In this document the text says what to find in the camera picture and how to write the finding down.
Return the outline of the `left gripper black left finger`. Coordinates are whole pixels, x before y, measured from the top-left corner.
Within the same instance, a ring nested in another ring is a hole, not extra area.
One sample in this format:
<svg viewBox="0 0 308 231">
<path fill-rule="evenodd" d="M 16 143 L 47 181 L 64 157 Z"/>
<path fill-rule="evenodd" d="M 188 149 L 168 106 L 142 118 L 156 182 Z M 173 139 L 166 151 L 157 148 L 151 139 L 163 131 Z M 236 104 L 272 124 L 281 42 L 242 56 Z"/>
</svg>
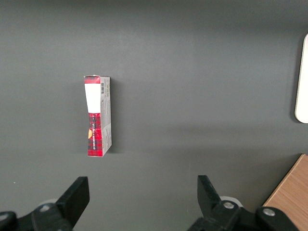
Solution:
<svg viewBox="0 0 308 231">
<path fill-rule="evenodd" d="M 2 231 L 72 231 L 90 201 L 87 177 L 78 177 L 54 203 L 43 203 L 18 218 L 13 211 L 0 213 Z"/>
</svg>

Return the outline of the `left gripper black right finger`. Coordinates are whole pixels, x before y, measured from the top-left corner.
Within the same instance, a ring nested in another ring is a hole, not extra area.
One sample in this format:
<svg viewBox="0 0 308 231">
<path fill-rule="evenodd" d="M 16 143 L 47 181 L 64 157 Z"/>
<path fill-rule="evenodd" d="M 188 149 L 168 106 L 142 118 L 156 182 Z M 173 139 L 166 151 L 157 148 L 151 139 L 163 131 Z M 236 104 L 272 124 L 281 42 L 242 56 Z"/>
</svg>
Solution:
<svg viewBox="0 0 308 231">
<path fill-rule="evenodd" d="M 197 199 L 203 216 L 190 231 L 296 231 L 296 225 L 281 210 L 263 206 L 254 213 L 230 200 L 221 200 L 206 175 L 197 179 Z"/>
</svg>

